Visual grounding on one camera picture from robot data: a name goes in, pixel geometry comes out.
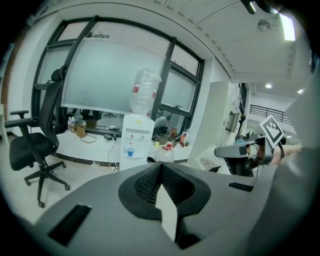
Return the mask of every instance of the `water bottle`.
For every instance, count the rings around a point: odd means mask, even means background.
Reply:
[[[155,152],[154,160],[157,162],[173,162],[175,159],[174,152],[172,150],[172,145],[162,146]]]
[[[69,119],[68,119],[68,130],[71,131],[71,117],[69,116]]]
[[[144,68],[136,73],[130,108],[134,114],[146,116],[152,109],[161,77],[152,68]]]

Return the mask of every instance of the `black mesh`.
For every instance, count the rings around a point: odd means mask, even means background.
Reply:
[[[156,205],[157,194],[161,186],[161,176],[161,166],[159,166],[157,169],[139,178],[134,183],[136,194],[149,204]]]
[[[63,81],[53,82],[48,85],[39,114],[39,126],[55,148],[58,148],[59,140],[54,131],[52,117],[62,85]]]
[[[192,182],[166,166],[162,166],[162,184],[175,206],[187,200],[195,192]]]
[[[174,241],[182,249],[201,240],[185,227],[183,218],[199,213],[211,195],[204,181],[181,171],[183,168],[176,163],[151,163],[147,169],[127,178],[118,190],[120,201],[132,214],[143,219],[161,220],[161,211],[155,206],[163,184],[177,209]]]

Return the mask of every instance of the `office chair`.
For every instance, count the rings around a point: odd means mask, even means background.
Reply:
[[[52,73],[51,79],[54,82],[49,84],[45,92],[39,118],[24,118],[24,114],[29,113],[28,110],[13,111],[10,115],[19,115],[20,119],[6,121],[4,124],[6,128],[19,127],[22,133],[21,137],[14,138],[10,143],[9,158],[12,169],[19,171],[27,166],[32,168],[34,162],[39,164],[40,170],[25,177],[24,180],[30,186],[29,180],[39,177],[37,200],[41,208],[45,207],[45,203],[41,201],[41,191],[46,178],[61,183],[64,185],[65,190],[70,190],[65,181],[52,175],[55,168],[59,166],[66,168],[65,163],[60,161],[49,166],[45,159],[45,157],[56,152],[59,146],[52,118],[57,98],[63,87],[62,78],[65,69],[66,67],[62,67]],[[40,132],[29,133],[27,126],[40,126],[43,134]]]

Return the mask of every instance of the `white wall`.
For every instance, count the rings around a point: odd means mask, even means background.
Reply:
[[[250,102],[248,104],[284,112],[294,101],[295,100],[293,98],[289,97],[283,97],[267,93],[257,93],[256,95],[251,96]]]
[[[35,74],[41,55],[62,18],[57,14],[51,14],[36,22],[21,44],[13,64],[8,90],[8,119],[17,119],[17,116],[10,116],[11,111],[29,110],[31,116],[31,97],[34,85]],[[13,133],[20,135],[20,129],[15,127]]]
[[[212,100],[209,96],[210,83],[218,81],[229,81],[230,78],[219,61],[213,57],[204,62],[203,79],[199,92],[198,101],[192,119],[192,128],[190,129],[189,142],[193,145],[199,131],[199,127],[204,115],[207,101]]]

